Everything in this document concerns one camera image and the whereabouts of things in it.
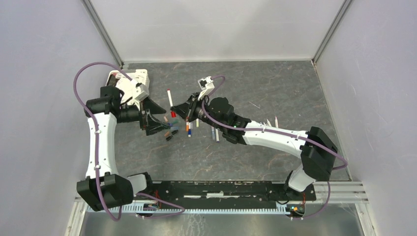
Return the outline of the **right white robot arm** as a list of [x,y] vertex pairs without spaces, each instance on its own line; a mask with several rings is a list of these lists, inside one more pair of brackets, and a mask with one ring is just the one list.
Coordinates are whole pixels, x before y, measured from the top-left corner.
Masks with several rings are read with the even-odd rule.
[[170,110],[186,122],[198,119],[210,125],[232,144],[272,148],[301,160],[301,165],[286,180],[287,199],[296,201],[309,185],[329,181],[338,149],[322,129],[312,126],[308,131],[296,131],[268,126],[237,115],[225,97],[199,100],[198,95],[192,94]]

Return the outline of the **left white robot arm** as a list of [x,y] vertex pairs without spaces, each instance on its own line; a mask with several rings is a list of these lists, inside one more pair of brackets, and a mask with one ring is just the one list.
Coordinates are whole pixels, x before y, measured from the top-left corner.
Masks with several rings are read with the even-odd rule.
[[85,114],[90,131],[89,165],[85,180],[76,189],[94,211],[121,207],[132,203],[135,194],[142,200],[154,196],[154,186],[147,172],[122,177],[115,160],[115,129],[119,123],[138,122],[146,135],[169,129],[169,125],[155,115],[166,110],[146,97],[138,105],[122,101],[125,93],[117,87],[105,86],[100,97],[88,100]]

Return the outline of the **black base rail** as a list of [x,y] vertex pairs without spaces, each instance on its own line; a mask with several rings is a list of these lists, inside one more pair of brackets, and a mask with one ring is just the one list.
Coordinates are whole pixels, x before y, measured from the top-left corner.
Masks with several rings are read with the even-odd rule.
[[317,199],[313,185],[300,193],[272,181],[162,181],[150,184],[145,192],[173,203],[173,209],[186,210],[273,209],[285,202]]

